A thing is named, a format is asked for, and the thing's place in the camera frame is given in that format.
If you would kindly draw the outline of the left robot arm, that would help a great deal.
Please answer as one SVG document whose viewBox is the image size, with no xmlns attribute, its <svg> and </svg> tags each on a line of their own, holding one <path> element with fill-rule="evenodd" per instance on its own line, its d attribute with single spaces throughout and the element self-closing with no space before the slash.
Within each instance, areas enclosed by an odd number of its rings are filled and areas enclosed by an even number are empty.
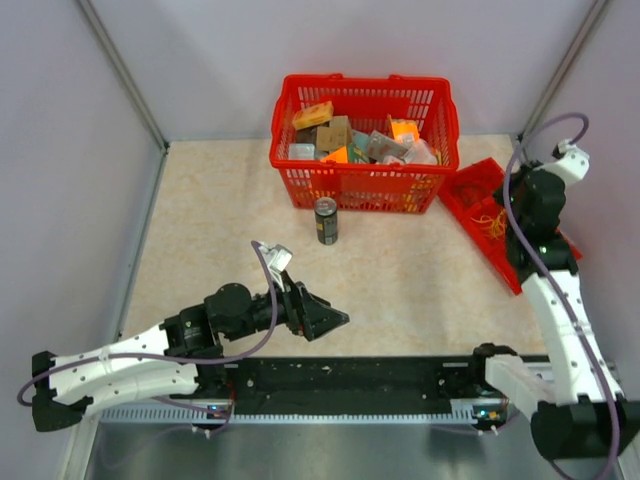
<svg viewBox="0 0 640 480">
<path fill-rule="evenodd" d="M 94 351 L 32 358 L 35 393 L 30 401 L 34 426 L 53 432 L 111 407 L 156 397 L 216 398 L 230 392 L 223 341 L 258 332 L 270 336 L 279 326 L 307 341 L 346 325 L 347 313 L 312 293 L 301 282 L 272 284 L 253 295 L 239 283 L 222 286 L 200 304 L 152 328 Z"/>
</svg>

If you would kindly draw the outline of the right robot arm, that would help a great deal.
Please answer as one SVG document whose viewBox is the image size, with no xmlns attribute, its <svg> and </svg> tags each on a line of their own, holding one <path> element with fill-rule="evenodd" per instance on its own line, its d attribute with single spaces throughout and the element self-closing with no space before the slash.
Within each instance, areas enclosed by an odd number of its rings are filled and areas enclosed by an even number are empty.
<svg viewBox="0 0 640 480">
<path fill-rule="evenodd" d="M 599 351 L 584 309 L 576 258 L 558 230 L 564 179 L 524 168 L 494 197 L 507 215 L 506 256 L 543 333 L 553 381 L 534 375 L 511 348 L 483 344 L 467 370 L 469 388 L 504 394 L 529 421 L 548 461 L 617 458 L 639 432 L 639 403 L 626 399 Z"/>
</svg>

